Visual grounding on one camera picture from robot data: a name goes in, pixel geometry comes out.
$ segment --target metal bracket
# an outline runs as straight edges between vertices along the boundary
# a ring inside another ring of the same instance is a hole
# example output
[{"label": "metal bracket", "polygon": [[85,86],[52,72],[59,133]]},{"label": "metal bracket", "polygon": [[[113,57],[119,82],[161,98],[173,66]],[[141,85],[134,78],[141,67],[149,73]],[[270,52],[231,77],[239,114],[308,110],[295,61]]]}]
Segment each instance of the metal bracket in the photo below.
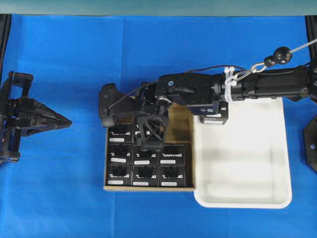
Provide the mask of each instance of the metal bracket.
[{"label": "metal bracket", "polygon": [[306,163],[317,172],[317,116],[303,130]]}]

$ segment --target black cable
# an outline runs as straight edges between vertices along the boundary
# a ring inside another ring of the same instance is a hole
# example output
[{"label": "black cable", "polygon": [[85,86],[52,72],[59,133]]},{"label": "black cable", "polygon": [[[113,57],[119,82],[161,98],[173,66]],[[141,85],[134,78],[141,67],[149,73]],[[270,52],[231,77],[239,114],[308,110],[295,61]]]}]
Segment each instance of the black cable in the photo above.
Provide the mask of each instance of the black cable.
[{"label": "black cable", "polygon": [[[308,62],[306,64],[303,64],[303,65],[300,65],[298,67],[305,67],[305,66],[307,66],[309,64],[310,64],[310,62]],[[289,73],[293,73],[293,72],[295,72],[295,70],[281,72],[281,73],[257,73],[257,74],[260,74],[260,75],[283,75],[283,74],[289,74]]]},{"label": "black cable", "polygon": [[211,67],[207,67],[207,68],[191,69],[191,70],[185,71],[185,73],[205,71],[205,70],[208,70],[208,69],[224,68],[224,67],[235,67],[235,68],[238,68],[238,69],[240,69],[240,70],[242,70],[242,71],[247,71],[245,68],[242,68],[242,67],[240,67],[240,66],[236,66],[236,65],[232,65],[232,64],[220,64],[220,65],[215,65],[215,66],[211,66]]},{"label": "black cable", "polygon": [[123,96],[122,98],[120,98],[118,101],[116,101],[116,102],[114,102],[113,104],[111,104],[111,105],[108,107],[108,110],[110,110],[114,105],[118,104],[118,103],[121,102],[123,99],[125,99],[126,97],[128,97],[129,95],[131,95],[132,93],[134,93],[135,91],[138,91],[138,90],[141,89],[141,88],[145,88],[145,87],[149,86],[150,84],[155,83],[155,82],[157,82],[157,81],[158,81],[158,79],[157,79],[157,80],[154,80],[154,81],[152,81],[152,82],[150,82],[150,83],[144,84],[144,85],[141,86],[141,87],[138,87],[138,88],[134,89],[133,91],[131,91],[131,92],[129,92],[128,94],[124,95],[124,96]]}]

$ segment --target black ball knob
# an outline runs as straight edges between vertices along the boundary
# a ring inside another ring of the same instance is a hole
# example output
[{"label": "black ball knob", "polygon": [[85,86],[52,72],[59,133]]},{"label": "black ball knob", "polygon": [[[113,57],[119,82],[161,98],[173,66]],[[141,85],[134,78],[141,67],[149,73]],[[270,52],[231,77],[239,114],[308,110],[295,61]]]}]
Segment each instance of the black ball knob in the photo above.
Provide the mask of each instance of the black ball knob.
[{"label": "black ball knob", "polygon": [[273,67],[276,65],[276,61],[273,56],[269,56],[264,59],[264,64],[266,67]]},{"label": "black ball knob", "polygon": [[276,63],[278,64],[286,64],[288,63],[291,59],[293,54],[290,53],[290,49],[282,46],[278,49],[276,49],[276,51],[274,51],[273,57]]}]

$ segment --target cardboard tray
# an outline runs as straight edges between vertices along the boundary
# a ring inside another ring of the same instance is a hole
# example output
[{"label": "cardboard tray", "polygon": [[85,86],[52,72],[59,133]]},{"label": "cardboard tray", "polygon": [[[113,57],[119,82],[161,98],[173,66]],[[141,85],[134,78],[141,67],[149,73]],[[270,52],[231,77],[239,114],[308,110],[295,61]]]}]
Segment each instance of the cardboard tray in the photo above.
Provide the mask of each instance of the cardboard tray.
[{"label": "cardboard tray", "polygon": [[[186,187],[141,187],[141,186],[115,186],[107,185],[107,148],[108,148],[108,130],[106,132],[106,153],[105,153],[105,175],[104,190],[121,191],[194,191],[195,189],[195,153],[193,140],[193,116],[185,106],[174,103],[169,109],[169,126],[166,132],[166,143],[187,144],[188,150],[185,152],[186,166]],[[121,123],[132,123],[133,119],[121,120]]]}]

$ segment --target cardboard box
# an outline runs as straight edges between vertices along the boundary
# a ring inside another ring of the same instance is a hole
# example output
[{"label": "cardboard box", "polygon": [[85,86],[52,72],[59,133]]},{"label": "cardboard box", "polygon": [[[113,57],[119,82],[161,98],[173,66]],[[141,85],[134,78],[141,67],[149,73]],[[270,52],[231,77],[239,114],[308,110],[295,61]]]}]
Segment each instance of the cardboard box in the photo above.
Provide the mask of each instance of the cardboard box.
[{"label": "cardboard box", "polygon": [[[121,191],[194,191],[195,189],[195,153],[193,141],[193,116],[186,106],[176,103],[168,109],[169,127],[166,132],[166,143],[176,143],[185,145],[185,187],[142,187],[142,186],[115,186],[107,184],[107,162],[105,166],[105,190]],[[132,123],[133,118],[121,120],[120,123]],[[106,143],[106,154],[109,144]]]},{"label": "cardboard box", "polygon": [[157,187],[159,185],[158,166],[133,166],[133,186]]}]

